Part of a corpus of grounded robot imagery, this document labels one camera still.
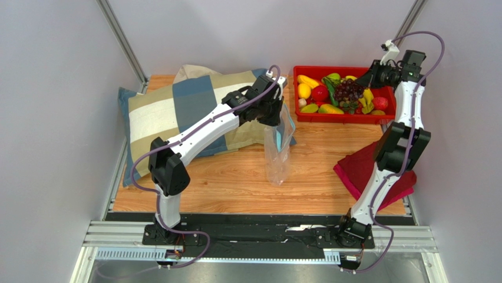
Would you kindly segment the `dark red grape bunch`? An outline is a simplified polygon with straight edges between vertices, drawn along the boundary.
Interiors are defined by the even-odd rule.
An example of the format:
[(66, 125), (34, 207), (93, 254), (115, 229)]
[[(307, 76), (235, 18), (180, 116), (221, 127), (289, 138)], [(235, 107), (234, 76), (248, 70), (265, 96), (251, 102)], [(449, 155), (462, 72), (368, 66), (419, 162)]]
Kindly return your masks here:
[(336, 87), (335, 98), (344, 111), (356, 110), (359, 99), (364, 97), (364, 90), (365, 87), (357, 85), (352, 78), (347, 78)]

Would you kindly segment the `clear zip top bag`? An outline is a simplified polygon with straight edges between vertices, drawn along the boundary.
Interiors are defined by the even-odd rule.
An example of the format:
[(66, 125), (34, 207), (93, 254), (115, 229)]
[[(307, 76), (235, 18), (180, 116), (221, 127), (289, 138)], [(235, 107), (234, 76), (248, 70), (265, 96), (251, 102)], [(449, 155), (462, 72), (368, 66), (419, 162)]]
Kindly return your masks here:
[(266, 176), (275, 186), (281, 186), (290, 173), (290, 147), (295, 144), (293, 134), (296, 131), (293, 118), (286, 104), (279, 113), (278, 126), (266, 126), (264, 129), (264, 150)]

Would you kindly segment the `red apple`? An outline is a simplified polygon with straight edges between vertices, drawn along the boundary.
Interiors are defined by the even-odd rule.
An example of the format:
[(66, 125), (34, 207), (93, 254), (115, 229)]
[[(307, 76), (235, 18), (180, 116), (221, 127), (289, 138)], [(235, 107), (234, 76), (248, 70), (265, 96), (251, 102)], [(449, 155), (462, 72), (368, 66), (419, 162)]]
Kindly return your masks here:
[(315, 102), (326, 102), (329, 98), (329, 91), (324, 85), (319, 85), (312, 89), (311, 97)]

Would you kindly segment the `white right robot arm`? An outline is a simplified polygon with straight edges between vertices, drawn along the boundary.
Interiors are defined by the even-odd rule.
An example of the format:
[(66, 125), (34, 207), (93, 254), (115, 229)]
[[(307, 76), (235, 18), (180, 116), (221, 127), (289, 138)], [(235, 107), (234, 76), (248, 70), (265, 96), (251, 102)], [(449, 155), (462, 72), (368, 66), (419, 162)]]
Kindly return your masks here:
[(421, 98), (425, 90), (422, 61), (401, 60), (396, 65), (375, 60), (369, 70), (355, 80), (366, 88), (392, 87), (397, 102), (395, 120), (377, 142), (374, 166), (361, 197), (341, 218), (337, 242), (359, 247), (369, 239), (375, 215), (392, 186), (413, 169), (431, 139), (421, 119)]

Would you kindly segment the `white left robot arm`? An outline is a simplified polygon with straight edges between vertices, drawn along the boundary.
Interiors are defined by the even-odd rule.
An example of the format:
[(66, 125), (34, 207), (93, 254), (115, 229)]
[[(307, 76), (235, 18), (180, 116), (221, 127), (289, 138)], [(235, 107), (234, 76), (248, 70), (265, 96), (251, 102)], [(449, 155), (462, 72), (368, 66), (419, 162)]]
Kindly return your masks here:
[(206, 117), (168, 140), (151, 143), (148, 169), (158, 193), (157, 223), (169, 232), (181, 221), (181, 193), (188, 187), (187, 166), (205, 148), (243, 124), (258, 121), (267, 126), (280, 124), (285, 77), (268, 71), (252, 85), (227, 93)]

